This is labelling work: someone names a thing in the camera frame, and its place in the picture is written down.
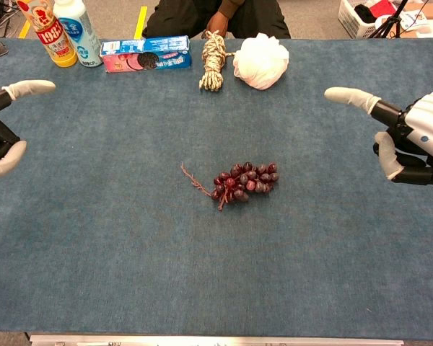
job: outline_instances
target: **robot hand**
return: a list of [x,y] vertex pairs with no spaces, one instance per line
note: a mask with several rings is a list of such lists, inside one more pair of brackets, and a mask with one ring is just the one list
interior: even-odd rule
[[[19,81],[4,86],[0,91],[0,110],[12,101],[33,94],[51,92],[56,88],[50,81]],[[21,141],[5,124],[0,121],[0,177],[15,168],[26,150],[26,141]]]
[[[433,185],[433,92],[405,110],[358,89],[334,87],[327,89],[324,95],[332,101],[362,108],[388,126],[386,132],[377,133],[374,145],[374,152],[388,179]],[[427,156],[427,161],[414,155]]]

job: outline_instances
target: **white bottle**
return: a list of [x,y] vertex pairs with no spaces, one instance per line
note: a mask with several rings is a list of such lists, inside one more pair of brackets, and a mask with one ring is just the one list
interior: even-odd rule
[[53,13],[71,39],[80,63],[88,67],[101,65],[101,44],[93,31],[82,0],[55,0]]

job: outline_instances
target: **coiled rope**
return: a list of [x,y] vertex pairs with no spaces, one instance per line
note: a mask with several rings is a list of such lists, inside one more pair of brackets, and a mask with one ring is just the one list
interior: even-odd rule
[[226,53],[224,38],[216,32],[205,32],[207,42],[202,51],[202,61],[204,62],[205,73],[199,82],[199,89],[204,88],[211,92],[217,92],[222,88],[223,76],[222,68],[226,63],[226,57],[233,56],[234,53]]

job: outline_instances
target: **yellow bottle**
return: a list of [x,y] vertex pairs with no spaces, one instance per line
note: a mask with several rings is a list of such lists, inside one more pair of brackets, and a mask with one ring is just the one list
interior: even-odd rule
[[60,67],[70,67],[77,62],[72,47],[61,23],[56,19],[49,0],[19,0],[22,13],[34,27],[53,62]]

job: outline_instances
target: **white robotic fingertip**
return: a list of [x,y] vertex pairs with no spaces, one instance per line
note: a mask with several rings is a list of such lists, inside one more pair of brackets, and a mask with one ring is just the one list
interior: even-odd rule
[[0,160],[0,177],[10,173],[18,165],[24,156],[26,147],[26,141],[19,141],[8,150],[8,153]]
[[395,142],[387,132],[378,132],[375,142],[379,145],[378,159],[387,179],[391,180],[404,170],[396,156]]
[[12,100],[15,101],[16,99],[27,95],[52,92],[55,88],[56,85],[52,81],[36,79],[29,81],[18,81],[17,83],[10,84],[9,86],[2,87],[2,90],[6,90]]
[[381,100],[380,97],[376,97],[368,92],[363,92],[359,89],[343,88],[341,86],[327,89],[324,92],[324,96],[330,101],[361,108],[367,114],[370,114],[377,102]]

